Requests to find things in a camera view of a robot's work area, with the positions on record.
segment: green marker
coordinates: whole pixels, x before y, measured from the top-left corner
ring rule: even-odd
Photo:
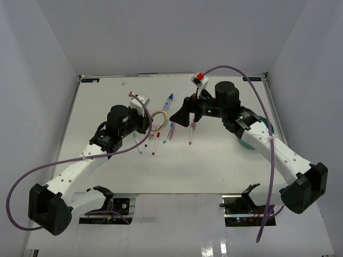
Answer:
[[[138,144],[137,135],[134,132],[133,132],[133,139],[135,140],[136,144]],[[138,148],[139,153],[142,154],[143,152],[141,151],[140,146],[137,146],[137,148]]]

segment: black label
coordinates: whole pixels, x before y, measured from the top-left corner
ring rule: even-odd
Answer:
[[[100,79],[81,79],[81,83],[98,83]]]
[[[260,77],[248,77],[250,81],[262,81]]]

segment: plastic bottle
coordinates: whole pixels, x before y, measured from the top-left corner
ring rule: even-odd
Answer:
[[[174,94],[170,94],[170,96],[168,97],[168,99],[165,102],[165,105],[163,106],[162,111],[166,111],[166,112],[169,111],[169,108],[172,104],[171,102],[173,101],[173,96],[174,96]]]

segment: blue marker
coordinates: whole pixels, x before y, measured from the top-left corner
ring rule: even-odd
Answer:
[[[165,105],[163,106],[162,111],[166,111],[166,112],[169,111],[170,106],[172,104],[171,102],[173,101],[173,96],[174,96],[174,94],[170,94],[170,96],[168,97],[168,99],[165,102]]]
[[[170,132],[172,131],[173,125],[174,125],[174,122],[172,122],[172,123],[170,124],[169,129],[168,129],[168,133],[167,133],[165,139],[163,140],[163,143],[166,143],[166,142],[167,142],[167,138],[168,138]]]

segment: green bowl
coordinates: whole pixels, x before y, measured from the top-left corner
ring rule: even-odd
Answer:
[[[262,117],[262,116],[260,116],[260,117],[261,117],[263,123],[268,127],[266,118],[264,118],[264,117]],[[245,148],[251,149],[251,150],[255,150],[255,148],[253,148],[253,147],[252,147],[251,145],[249,145],[248,143],[244,142],[242,139],[239,139],[239,141],[240,141],[240,143],[242,144],[242,146],[244,146]]]

